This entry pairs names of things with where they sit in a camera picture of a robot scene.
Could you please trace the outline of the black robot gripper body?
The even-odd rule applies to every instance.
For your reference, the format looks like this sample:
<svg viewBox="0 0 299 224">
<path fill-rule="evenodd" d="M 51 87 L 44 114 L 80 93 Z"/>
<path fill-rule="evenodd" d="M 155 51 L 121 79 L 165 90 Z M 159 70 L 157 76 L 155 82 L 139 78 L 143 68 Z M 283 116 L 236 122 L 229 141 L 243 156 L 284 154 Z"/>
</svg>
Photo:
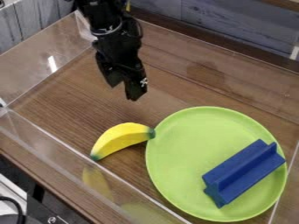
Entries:
<svg viewBox="0 0 299 224">
<path fill-rule="evenodd" d="M 96 49 L 97 66 L 103 74 L 117 69 L 141 73 L 143 63 L 137 52 L 141 46 L 143 28 L 139 23 L 115 23 L 91 26 L 97 38 L 92 43 Z"/>
</svg>

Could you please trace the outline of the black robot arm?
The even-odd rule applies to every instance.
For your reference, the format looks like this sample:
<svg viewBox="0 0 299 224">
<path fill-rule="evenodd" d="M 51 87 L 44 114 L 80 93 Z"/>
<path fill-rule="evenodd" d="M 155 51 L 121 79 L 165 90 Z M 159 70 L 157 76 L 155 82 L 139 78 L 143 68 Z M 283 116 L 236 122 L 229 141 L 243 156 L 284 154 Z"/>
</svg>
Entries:
<svg viewBox="0 0 299 224">
<path fill-rule="evenodd" d="M 147 76 L 137 54 L 141 47 L 143 28 L 129 14 L 128 0 L 75 0 L 96 37 L 97 68 L 107 84 L 125 86 L 125 98 L 136 101 L 147 93 Z"/>
</svg>

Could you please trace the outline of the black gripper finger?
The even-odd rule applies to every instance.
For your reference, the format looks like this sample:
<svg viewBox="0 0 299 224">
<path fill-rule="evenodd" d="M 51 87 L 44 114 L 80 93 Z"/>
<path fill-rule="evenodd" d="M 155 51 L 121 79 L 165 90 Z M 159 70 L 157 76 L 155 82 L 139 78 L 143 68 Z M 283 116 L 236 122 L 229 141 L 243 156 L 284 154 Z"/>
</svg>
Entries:
<svg viewBox="0 0 299 224">
<path fill-rule="evenodd" d="M 107 84 L 113 88 L 123 81 L 117 63 L 101 52 L 96 52 L 96 62 Z"/>
<path fill-rule="evenodd" d="M 141 64 L 125 69 L 124 83 L 125 98 L 131 101 L 136 101 L 147 93 L 148 79 Z"/>
</svg>

